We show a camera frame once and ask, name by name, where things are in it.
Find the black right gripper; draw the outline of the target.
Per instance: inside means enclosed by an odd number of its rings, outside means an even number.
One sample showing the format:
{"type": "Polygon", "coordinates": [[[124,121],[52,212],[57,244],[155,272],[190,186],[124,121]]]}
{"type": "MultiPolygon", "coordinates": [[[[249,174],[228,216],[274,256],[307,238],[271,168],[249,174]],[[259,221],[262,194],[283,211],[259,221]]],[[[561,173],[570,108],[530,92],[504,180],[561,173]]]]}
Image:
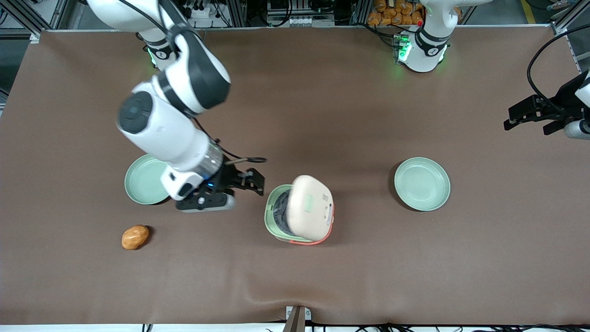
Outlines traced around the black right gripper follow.
{"type": "Polygon", "coordinates": [[[250,190],[264,194],[265,177],[255,168],[240,173],[234,164],[224,159],[221,168],[197,189],[197,198],[220,198],[225,194],[234,195],[235,190],[250,190]]]}

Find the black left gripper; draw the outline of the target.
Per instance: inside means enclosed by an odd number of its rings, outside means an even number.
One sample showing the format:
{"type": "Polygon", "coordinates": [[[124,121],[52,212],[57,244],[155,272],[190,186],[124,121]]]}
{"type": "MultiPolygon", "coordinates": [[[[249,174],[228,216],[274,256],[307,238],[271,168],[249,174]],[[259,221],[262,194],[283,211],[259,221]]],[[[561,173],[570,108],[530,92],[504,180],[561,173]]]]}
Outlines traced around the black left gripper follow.
{"type": "MultiPolygon", "coordinates": [[[[551,101],[573,119],[589,120],[590,74],[586,70],[563,84],[551,101]]],[[[508,108],[508,119],[503,122],[504,130],[529,122],[550,120],[543,126],[543,134],[551,135],[563,130],[565,121],[556,115],[556,109],[538,95],[531,95],[508,108]]]]}

